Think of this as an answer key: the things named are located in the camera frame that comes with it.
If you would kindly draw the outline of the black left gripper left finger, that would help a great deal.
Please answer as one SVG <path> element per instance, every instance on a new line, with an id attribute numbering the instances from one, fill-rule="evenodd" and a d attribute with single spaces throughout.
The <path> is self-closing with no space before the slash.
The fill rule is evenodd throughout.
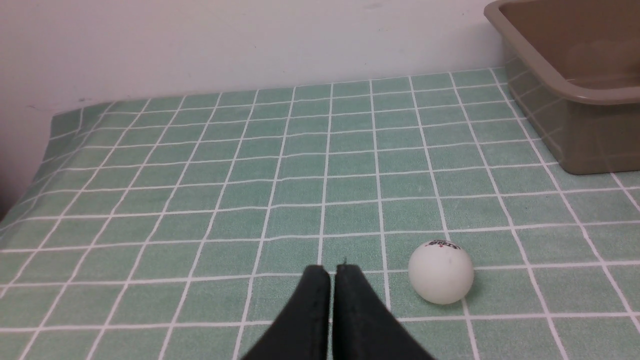
<path id="1" fill-rule="evenodd" d="M 308 265 L 293 294 L 244 360 L 326 360 L 331 282 L 321 265 Z"/>

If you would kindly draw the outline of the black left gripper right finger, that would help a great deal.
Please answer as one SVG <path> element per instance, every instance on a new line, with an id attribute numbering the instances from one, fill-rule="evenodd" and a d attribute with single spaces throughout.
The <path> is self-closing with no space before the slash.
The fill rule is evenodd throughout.
<path id="1" fill-rule="evenodd" d="M 335 360 L 432 360 L 391 314 L 355 264 L 334 276 L 332 349 Z"/>

